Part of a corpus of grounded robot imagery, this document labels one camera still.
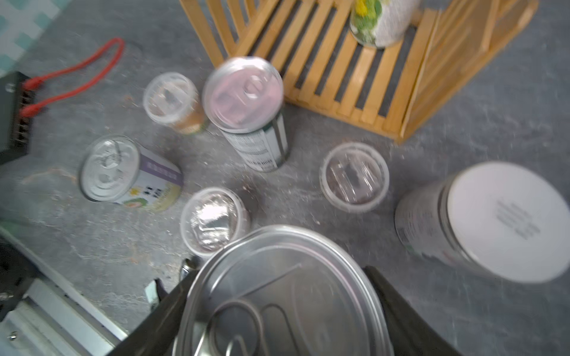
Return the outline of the small clear-lid jar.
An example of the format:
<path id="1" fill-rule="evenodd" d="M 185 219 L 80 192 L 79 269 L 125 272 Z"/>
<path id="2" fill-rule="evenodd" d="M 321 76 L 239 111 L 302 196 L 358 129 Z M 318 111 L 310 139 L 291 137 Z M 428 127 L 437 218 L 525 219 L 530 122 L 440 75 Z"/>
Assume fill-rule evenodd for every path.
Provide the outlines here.
<path id="1" fill-rule="evenodd" d="M 168 72 L 155 77 L 146 86 L 142 102 L 151 120 L 180 134 L 196 134 L 208 125 L 199 91 L 182 74 Z"/>

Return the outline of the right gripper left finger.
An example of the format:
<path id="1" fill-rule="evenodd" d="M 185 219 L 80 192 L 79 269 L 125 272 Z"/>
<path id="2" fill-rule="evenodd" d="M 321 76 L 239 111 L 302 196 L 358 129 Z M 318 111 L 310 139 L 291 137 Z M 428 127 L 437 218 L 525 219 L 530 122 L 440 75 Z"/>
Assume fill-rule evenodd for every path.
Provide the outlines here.
<path id="1" fill-rule="evenodd" d="M 190 271 L 170 293 L 162 280 L 155 279 L 150 286 L 160 298 L 150 315 L 108 355 L 166 355 L 180 328 L 189 290 L 198 271 Z"/>

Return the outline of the silver pull-tab can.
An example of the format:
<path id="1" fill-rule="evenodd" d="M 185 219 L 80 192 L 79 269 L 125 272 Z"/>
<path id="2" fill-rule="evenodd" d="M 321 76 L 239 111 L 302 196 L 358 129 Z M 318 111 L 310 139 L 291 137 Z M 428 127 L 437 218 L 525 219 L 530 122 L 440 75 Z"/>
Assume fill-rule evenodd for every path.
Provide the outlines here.
<path id="1" fill-rule="evenodd" d="M 175 355 L 391 355 L 380 300 L 332 240 L 270 225 L 230 243 L 199 271 Z"/>

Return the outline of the small clear-lid cup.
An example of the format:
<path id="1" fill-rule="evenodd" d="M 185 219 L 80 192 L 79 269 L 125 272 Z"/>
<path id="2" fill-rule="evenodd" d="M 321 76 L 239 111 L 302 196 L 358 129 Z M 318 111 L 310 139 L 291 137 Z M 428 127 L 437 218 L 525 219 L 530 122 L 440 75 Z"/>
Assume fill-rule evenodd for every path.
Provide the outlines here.
<path id="1" fill-rule="evenodd" d="M 180 218 L 181 237 L 191 254 L 202 262 L 250 230 L 249 212 L 242 199 L 223 187 L 195 193 Z"/>

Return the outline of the white-lid white can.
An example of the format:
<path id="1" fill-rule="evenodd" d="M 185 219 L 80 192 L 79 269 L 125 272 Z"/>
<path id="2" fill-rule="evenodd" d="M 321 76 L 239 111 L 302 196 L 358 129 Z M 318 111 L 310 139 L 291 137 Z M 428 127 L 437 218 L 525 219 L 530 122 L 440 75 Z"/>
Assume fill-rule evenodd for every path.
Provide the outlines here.
<path id="1" fill-rule="evenodd" d="M 568 203 L 513 163 L 480 163 L 412 191 L 394 224 L 409 252 L 488 277 L 546 283 L 569 269 Z"/>

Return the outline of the purple label pull-tab can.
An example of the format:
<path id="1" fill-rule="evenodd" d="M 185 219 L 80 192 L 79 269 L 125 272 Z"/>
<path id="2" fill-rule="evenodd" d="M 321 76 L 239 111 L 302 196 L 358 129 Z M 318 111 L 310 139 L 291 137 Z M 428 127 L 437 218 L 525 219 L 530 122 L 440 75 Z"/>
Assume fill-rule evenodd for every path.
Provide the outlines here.
<path id="1" fill-rule="evenodd" d="M 172 162 L 127 136 L 104 136 L 87 149 L 78 176 L 90 201 L 161 212 L 183 189 L 183 173 Z"/>

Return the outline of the tall green seed can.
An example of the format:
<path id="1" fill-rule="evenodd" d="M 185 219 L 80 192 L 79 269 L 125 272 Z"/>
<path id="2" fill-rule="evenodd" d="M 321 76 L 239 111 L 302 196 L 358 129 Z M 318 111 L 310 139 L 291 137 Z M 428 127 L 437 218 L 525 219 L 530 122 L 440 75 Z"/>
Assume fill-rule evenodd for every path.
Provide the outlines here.
<path id="1" fill-rule="evenodd" d="M 284 84 L 267 60 L 227 60 L 206 81 L 202 104 L 208 119 L 254 171 L 284 164 L 289 143 L 284 125 Z"/>

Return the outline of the green yellow white-lid can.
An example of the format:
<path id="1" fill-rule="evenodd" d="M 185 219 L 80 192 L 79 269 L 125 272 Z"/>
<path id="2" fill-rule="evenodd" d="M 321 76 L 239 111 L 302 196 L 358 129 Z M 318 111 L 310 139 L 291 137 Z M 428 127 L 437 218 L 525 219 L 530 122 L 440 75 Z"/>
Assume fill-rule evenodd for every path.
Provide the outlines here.
<path id="1" fill-rule="evenodd" d="M 365 47 L 394 45 L 411 24 L 420 0 L 356 0 L 350 13 L 350 31 Z"/>

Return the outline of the wooden two-tier shelf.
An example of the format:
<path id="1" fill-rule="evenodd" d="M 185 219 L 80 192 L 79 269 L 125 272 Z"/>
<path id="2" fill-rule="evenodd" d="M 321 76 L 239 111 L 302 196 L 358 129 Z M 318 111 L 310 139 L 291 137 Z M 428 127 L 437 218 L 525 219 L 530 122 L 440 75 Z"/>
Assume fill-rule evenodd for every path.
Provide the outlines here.
<path id="1" fill-rule="evenodd" d="M 350 1 L 183 1 L 212 64 L 269 60 L 286 101 L 404 142 L 531 22 L 537 1 L 417 10 L 411 46 L 360 45 Z"/>

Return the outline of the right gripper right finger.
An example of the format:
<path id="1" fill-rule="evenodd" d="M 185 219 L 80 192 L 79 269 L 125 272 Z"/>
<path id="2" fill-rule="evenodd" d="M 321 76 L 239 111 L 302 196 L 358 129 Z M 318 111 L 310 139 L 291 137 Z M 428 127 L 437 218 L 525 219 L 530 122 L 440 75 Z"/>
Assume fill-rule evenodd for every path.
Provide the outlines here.
<path id="1" fill-rule="evenodd" d="M 396 355 L 461 355 L 412 308 L 377 268 L 365 266 L 363 271 L 381 301 Z"/>

